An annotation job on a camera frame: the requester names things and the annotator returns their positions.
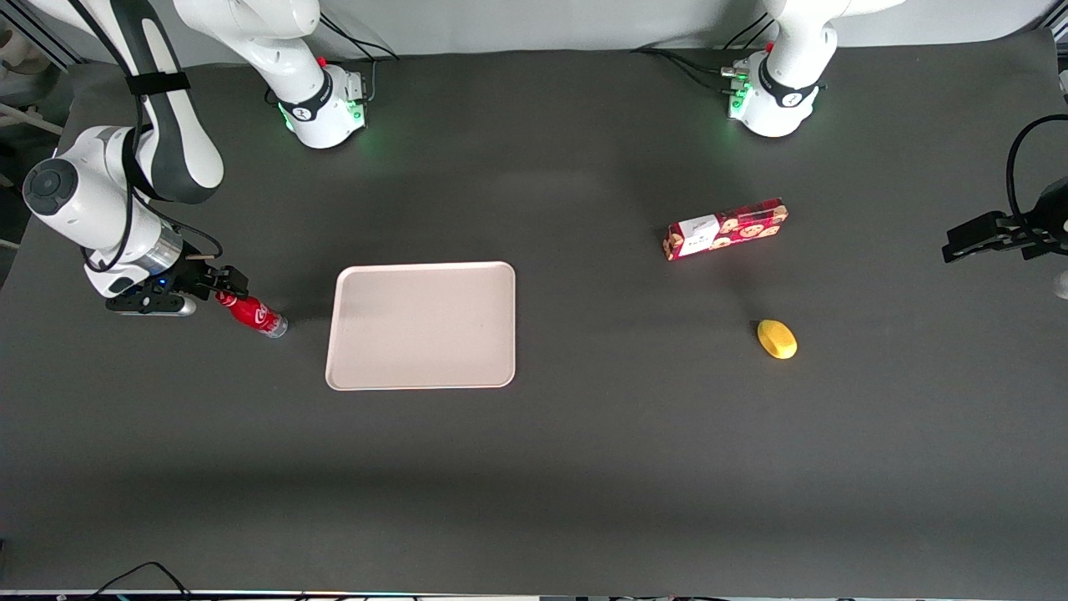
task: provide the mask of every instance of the white wall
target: white wall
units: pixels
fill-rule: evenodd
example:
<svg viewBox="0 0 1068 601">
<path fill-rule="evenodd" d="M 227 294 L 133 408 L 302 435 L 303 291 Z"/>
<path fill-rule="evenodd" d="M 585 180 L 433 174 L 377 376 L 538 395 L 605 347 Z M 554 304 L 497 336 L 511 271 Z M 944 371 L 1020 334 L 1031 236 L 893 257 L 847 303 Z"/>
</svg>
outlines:
<svg viewBox="0 0 1068 601">
<path fill-rule="evenodd" d="M 976 42 L 1018 31 L 1055 1 L 907 0 L 874 15 L 838 19 L 835 27 L 843 46 Z M 152 3 L 184 65 L 239 62 L 186 28 L 171 0 Z M 617 49 L 672 38 L 669 46 L 713 46 L 763 12 L 755 0 L 321 0 L 321 5 L 352 35 L 379 37 L 402 54 Z M 76 51 L 106 59 L 90 36 L 46 20 Z M 325 28 L 315 37 L 315 45 L 334 49 L 333 56 L 358 56 Z"/>
</svg>

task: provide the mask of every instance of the yellow sponge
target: yellow sponge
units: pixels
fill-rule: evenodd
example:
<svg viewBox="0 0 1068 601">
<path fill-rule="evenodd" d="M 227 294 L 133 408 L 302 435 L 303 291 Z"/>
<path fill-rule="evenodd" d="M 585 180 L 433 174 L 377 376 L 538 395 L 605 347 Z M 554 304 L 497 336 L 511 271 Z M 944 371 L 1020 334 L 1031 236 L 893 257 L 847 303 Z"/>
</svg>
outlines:
<svg viewBox="0 0 1068 601">
<path fill-rule="evenodd" d="M 756 337 L 769 355 L 776 360 L 788 360 L 798 352 L 798 342 L 794 333 L 783 322 L 764 320 L 756 327 Z"/>
</svg>

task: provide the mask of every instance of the red bottle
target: red bottle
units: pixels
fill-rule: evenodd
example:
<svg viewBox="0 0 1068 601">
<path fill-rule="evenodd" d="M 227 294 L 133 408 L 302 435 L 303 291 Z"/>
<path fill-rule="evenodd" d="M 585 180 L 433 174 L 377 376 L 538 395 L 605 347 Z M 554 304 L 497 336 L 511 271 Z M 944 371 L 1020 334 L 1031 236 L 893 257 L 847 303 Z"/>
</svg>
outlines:
<svg viewBox="0 0 1068 601">
<path fill-rule="evenodd" d="M 230 310 L 234 319 L 263 334 L 267 338 L 281 338 L 289 329 L 289 321 L 281 314 L 260 302 L 255 296 L 244 300 L 229 291 L 216 291 L 215 299 Z"/>
</svg>

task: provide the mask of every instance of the cable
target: cable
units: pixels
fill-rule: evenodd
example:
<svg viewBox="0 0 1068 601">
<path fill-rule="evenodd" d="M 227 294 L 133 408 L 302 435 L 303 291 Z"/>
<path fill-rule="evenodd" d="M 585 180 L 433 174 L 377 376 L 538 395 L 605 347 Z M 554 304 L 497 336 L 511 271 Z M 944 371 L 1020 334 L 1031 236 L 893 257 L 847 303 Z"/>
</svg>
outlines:
<svg viewBox="0 0 1068 601">
<path fill-rule="evenodd" d="M 371 63 L 371 93 L 367 94 L 368 102 L 375 99 L 375 90 L 378 89 L 378 85 L 375 83 L 377 76 L 378 76 L 378 61 L 373 61 Z"/>
<path fill-rule="evenodd" d="M 664 57 L 666 59 L 674 59 L 694 68 L 695 70 L 700 70 L 701 73 L 711 73 L 714 75 L 719 75 L 720 73 L 720 69 L 718 68 L 712 68 L 695 63 L 690 59 L 684 57 L 682 54 L 679 54 L 678 52 L 672 52 L 671 50 L 664 50 L 663 48 L 651 48 L 642 46 L 641 48 L 634 48 L 633 50 L 631 50 L 631 52 L 637 52 L 639 54 L 654 54 L 657 57 Z"/>
<path fill-rule="evenodd" d="M 775 19 L 771 19 L 770 21 L 768 21 L 767 23 L 765 23 L 765 26 L 760 28 L 760 31 L 757 31 L 756 35 L 750 37 L 749 42 L 747 42 L 745 45 L 742 46 L 742 48 L 749 48 L 750 46 L 752 46 L 753 42 L 756 42 L 756 38 L 759 37 L 760 34 L 764 33 L 769 27 L 771 27 L 771 23 L 773 23 L 773 22 L 775 22 Z"/>
<path fill-rule="evenodd" d="M 375 44 L 374 42 L 367 42 L 365 39 L 359 39 L 357 37 L 352 37 L 351 35 L 345 33 L 345 30 L 343 30 L 341 28 L 341 26 L 339 26 L 337 23 L 333 22 L 332 20 L 330 20 L 330 17 L 328 17 L 328 16 L 321 14 L 321 13 L 319 15 L 319 20 L 321 20 L 323 25 L 327 26 L 327 28 L 330 31 L 333 31 L 337 35 L 341 35 L 342 37 L 344 37 L 345 39 L 348 39 L 352 44 L 356 44 L 357 47 L 359 47 L 360 50 L 363 51 L 363 53 L 367 54 L 367 58 L 370 58 L 371 60 L 376 60 L 376 59 L 374 57 L 372 57 L 371 53 L 367 52 L 362 46 L 360 46 L 361 44 L 363 46 L 370 46 L 372 48 L 378 48 L 379 50 L 386 52 L 390 57 L 393 57 L 393 60 L 395 60 L 395 61 L 399 61 L 400 60 L 400 57 L 398 57 L 396 54 L 396 52 L 394 52 L 393 50 L 387 48 L 386 46 L 381 46 L 381 45 Z"/>
<path fill-rule="evenodd" d="M 131 142 L 132 143 L 131 149 L 132 149 L 132 153 L 136 154 L 137 153 L 137 148 L 138 148 L 138 143 L 141 141 L 141 127 L 144 125 L 144 108 L 141 106 L 141 98 L 140 97 L 135 96 L 134 97 L 134 102 L 135 102 L 135 105 L 137 107 L 136 108 L 136 110 L 137 110 L 137 125 L 135 126 L 135 129 L 132 131 L 130 131 L 130 132 L 128 132 L 126 135 L 127 136 L 134 136 L 134 140 Z M 106 271 L 110 271 L 115 265 L 119 264 L 120 258 L 123 257 L 123 252 L 126 252 L 126 244 L 129 242 L 129 239 L 130 239 L 130 230 L 132 230 L 132 227 L 134 227 L 134 186 L 132 186 L 132 184 L 129 183 L 129 180 L 127 180 L 126 181 L 126 221 L 123 224 L 123 236 L 121 238 L 119 238 L 119 249 L 115 250 L 115 255 L 112 256 L 111 259 L 108 260 L 107 264 L 96 265 L 90 258 L 90 254 L 92 254 L 92 253 L 89 252 L 89 249 L 85 248 L 84 246 L 79 246 L 78 249 L 81 251 L 81 258 L 82 258 L 82 260 L 84 260 L 85 267 L 88 267 L 89 270 L 91 270 L 93 272 L 97 272 L 97 273 L 103 273 L 103 272 L 106 272 Z"/>
<path fill-rule="evenodd" d="M 330 19 L 328 19 L 326 17 L 326 15 L 324 15 L 320 20 L 323 21 L 323 25 L 325 25 L 327 29 L 329 29 L 330 31 L 336 33 L 337 35 L 341 35 L 345 39 L 348 39 L 349 42 L 351 42 L 352 44 L 355 44 L 356 47 L 359 48 L 360 51 L 363 52 L 364 56 L 366 56 L 367 59 L 371 62 L 375 62 L 375 61 L 378 60 L 378 59 L 375 58 L 374 54 L 372 54 L 371 52 L 368 52 L 367 49 L 363 47 L 363 45 L 361 45 L 359 42 L 357 42 L 355 37 L 350 37 L 347 33 L 345 33 L 344 31 L 342 31 L 342 29 L 340 27 L 337 27 Z"/>
<path fill-rule="evenodd" d="M 1023 143 L 1023 139 L 1027 137 L 1027 133 L 1030 133 L 1032 129 L 1050 121 L 1068 121 L 1068 114 L 1047 114 L 1046 116 L 1032 121 L 1016 135 L 1016 139 L 1012 140 L 1012 145 L 1008 148 L 1008 160 L 1005 161 L 1005 191 L 1008 193 L 1008 207 L 1012 211 L 1012 218 L 1016 219 L 1016 222 L 1020 224 L 1021 228 L 1023 228 L 1023 233 L 1027 236 L 1027 240 L 1038 248 L 1049 252 L 1068 255 L 1068 249 L 1062 248 L 1057 243 L 1050 243 L 1046 241 L 1041 238 L 1041 236 L 1035 233 L 1035 230 L 1027 225 L 1027 222 L 1023 218 L 1023 212 L 1020 210 L 1020 204 L 1016 200 L 1016 155 L 1020 151 L 1020 144 Z"/>
<path fill-rule="evenodd" d="M 85 601 L 91 601 L 92 599 L 96 599 L 101 592 L 104 592 L 105 590 L 111 588 L 111 585 L 113 585 L 116 582 L 123 580 L 124 578 L 132 574 L 134 572 L 140 570 L 141 568 L 146 568 L 148 566 L 153 566 L 153 567 L 157 568 L 159 571 L 161 571 L 164 574 L 167 574 L 167 578 L 171 579 L 171 582 L 174 583 L 175 588 L 178 589 L 178 592 L 182 594 L 182 597 L 185 599 L 185 601 L 189 601 L 190 597 L 192 596 L 192 592 L 188 588 L 186 588 L 186 585 L 182 584 L 182 581 L 179 581 L 174 574 L 171 573 L 170 570 L 168 570 L 167 568 L 164 568 L 163 565 L 160 564 L 159 562 L 145 562 L 144 564 L 141 564 L 140 566 L 138 566 L 138 567 L 131 569 L 131 570 L 127 570 L 127 571 L 123 572 L 122 574 L 120 574 L 120 575 L 117 575 L 117 576 L 109 580 L 100 588 L 97 588 L 96 592 L 94 592 L 94 594 L 92 594 L 92 595 L 90 595 L 89 597 L 85 598 Z"/>
<path fill-rule="evenodd" d="M 111 39 L 104 32 L 104 29 L 100 28 L 100 23 L 96 22 L 96 20 L 93 18 L 93 15 L 90 14 L 90 12 L 85 9 L 85 6 L 83 6 L 81 2 L 79 2 L 78 0 L 68 0 L 68 2 L 70 3 L 70 6 L 75 10 L 75 12 L 78 13 L 78 16 L 80 16 L 82 20 L 85 21 L 85 25 L 89 26 L 89 28 L 93 31 L 96 37 L 100 41 L 100 43 L 104 44 L 104 47 L 108 50 L 111 57 L 115 59 L 115 62 L 119 63 L 119 67 L 123 69 L 123 73 L 126 75 L 126 77 L 130 77 L 131 73 L 129 66 L 126 64 L 126 61 L 123 60 L 123 56 L 119 53 L 119 49 L 115 48 L 114 44 L 111 43 Z M 144 124 L 144 112 L 143 112 L 143 107 L 141 106 L 141 98 L 139 96 L 134 97 L 134 102 L 137 107 L 137 128 L 131 133 L 127 133 L 127 136 L 130 135 L 135 136 L 132 143 L 134 143 L 134 153 L 136 154 L 138 142 L 140 141 L 141 138 L 141 126 Z M 84 260 L 85 263 L 85 267 L 88 267 L 89 270 L 91 271 L 103 273 L 105 271 L 111 270 L 115 265 L 117 265 L 119 259 L 122 258 L 123 256 L 123 252 L 126 251 L 126 244 L 127 242 L 129 242 L 130 230 L 132 228 L 132 225 L 134 225 L 134 187 L 127 180 L 126 222 L 123 225 L 123 236 L 119 239 L 119 249 L 115 251 L 114 256 L 112 256 L 107 264 L 96 265 L 93 263 L 92 259 L 90 259 L 91 253 L 89 252 L 89 249 L 87 249 L 84 246 L 79 246 L 78 248 L 81 251 L 81 257 L 82 260 Z"/>
<path fill-rule="evenodd" d="M 738 33 L 736 33 L 734 37 L 732 37 L 726 44 L 723 45 L 723 49 L 726 50 L 726 49 L 731 48 L 731 45 L 734 44 L 739 37 L 741 37 L 742 35 L 744 35 L 747 31 L 749 31 L 749 30 L 753 29 L 754 27 L 760 25 L 760 21 L 763 21 L 764 17 L 766 17 L 766 16 L 768 16 L 768 13 L 764 13 L 755 21 L 749 23 L 749 27 L 747 27 L 745 29 L 743 29 L 743 30 L 739 31 Z"/>
<path fill-rule="evenodd" d="M 755 21 L 749 23 L 749 26 L 745 27 L 745 29 L 742 29 L 741 31 L 739 31 L 738 33 L 736 33 L 735 36 L 732 37 L 729 41 L 727 41 L 727 43 L 724 44 L 723 48 L 721 48 L 721 49 L 723 49 L 723 50 L 728 49 L 731 47 L 731 45 L 735 43 L 736 39 L 738 39 L 739 37 L 741 37 L 747 31 L 749 31 L 749 30 L 753 29 L 754 27 L 756 27 L 757 25 L 759 25 L 760 21 L 763 21 L 765 19 L 765 17 L 767 17 L 767 16 L 768 16 L 768 13 L 764 13 L 763 15 L 760 15 L 759 18 L 757 18 Z M 767 30 L 768 27 L 771 26 L 771 23 L 773 23 L 773 22 L 775 22 L 774 19 L 768 21 L 768 23 L 765 25 L 764 28 L 760 29 L 760 31 L 756 32 L 756 35 L 753 36 L 753 39 L 756 39 L 756 37 L 758 37 L 761 33 L 764 33 L 765 30 Z M 745 44 L 745 46 L 748 47 L 750 44 L 752 44 L 753 39 L 750 39 Z M 713 67 L 705 66 L 703 64 L 700 64 L 697 62 L 694 62 L 694 61 L 692 61 L 692 60 L 684 57 L 682 54 L 679 54 L 678 52 L 673 52 L 671 50 L 664 50 L 663 48 L 656 48 L 655 46 L 657 44 L 658 44 L 657 42 L 654 42 L 651 44 L 646 44 L 645 46 L 640 46 L 638 48 L 634 48 L 633 50 L 631 50 L 631 52 L 637 52 L 637 53 L 640 53 L 640 54 L 653 54 L 653 56 L 657 56 L 657 57 L 663 57 L 663 58 L 668 59 L 669 61 L 671 61 L 672 64 L 674 64 L 675 66 L 677 66 L 679 68 L 679 70 L 681 70 L 682 73 L 685 73 L 687 77 L 689 77 L 691 80 L 693 80 L 694 82 L 696 82 L 702 88 L 706 88 L 708 90 L 716 90 L 717 89 L 714 85 L 712 85 L 710 83 L 707 83 L 705 81 L 702 81 L 701 78 L 698 78 L 693 72 L 690 70 L 690 68 L 692 68 L 692 69 L 694 69 L 696 72 L 700 72 L 700 73 L 707 73 L 707 74 L 712 74 L 712 75 L 719 75 L 719 73 L 720 73 L 719 68 L 713 68 Z"/>
<path fill-rule="evenodd" d="M 142 197 L 141 194 L 139 194 L 136 190 L 134 192 L 134 195 L 137 196 L 138 202 L 140 202 L 145 208 L 147 208 L 150 211 L 152 211 L 153 215 L 155 215 L 155 216 L 159 217 L 160 219 L 162 219 L 162 220 L 167 221 L 168 223 L 170 223 L 171 226 L 174 227 L 175 232 L 182 233 L 182 230 L 189 230 L 190 232 L 192 232 L 192 233 L 201 236 L 202 238 L 210 241 L 211 244 L 215 246 L 215 249 L 216 249 L 216 251 L 214 253 L 211 253 L 211 256 L 210 256 L 211 258 L 218 258 L 218 257 L 222 256 L 222 243 L 219 242 L 219 240 L 215 236 L 213 236 L 211 234 L 209 234 L 207 232 L 204 232 L 202 230 L 198 230 L 197 227 L 194 227 L 192 225 L 183 223 L 182 221 L 178 221 L 177 219 L 175 219 L 174 217 L 171 217 L 170 215 L 166 215 L 166 213 L 159 211 L 158 209 L 156 209 L 155 206 L 148 204 L 148 201 L 145 200 L 144 197 Z"/>
</svg>

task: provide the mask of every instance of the red box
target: red box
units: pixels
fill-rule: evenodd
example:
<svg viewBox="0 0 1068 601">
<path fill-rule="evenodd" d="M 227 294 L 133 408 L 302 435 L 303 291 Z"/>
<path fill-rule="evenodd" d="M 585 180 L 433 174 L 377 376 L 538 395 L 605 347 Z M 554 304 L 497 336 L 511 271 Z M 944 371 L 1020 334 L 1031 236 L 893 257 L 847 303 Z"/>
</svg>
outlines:
<svg viewBox="0 0 1068 601">
<path fill-rule="evenodd" d="M 789 212 L 781 197 L 678 221 L 668 226 L 663 249 L 669 260 L 773 236 Z"/>
</svg>

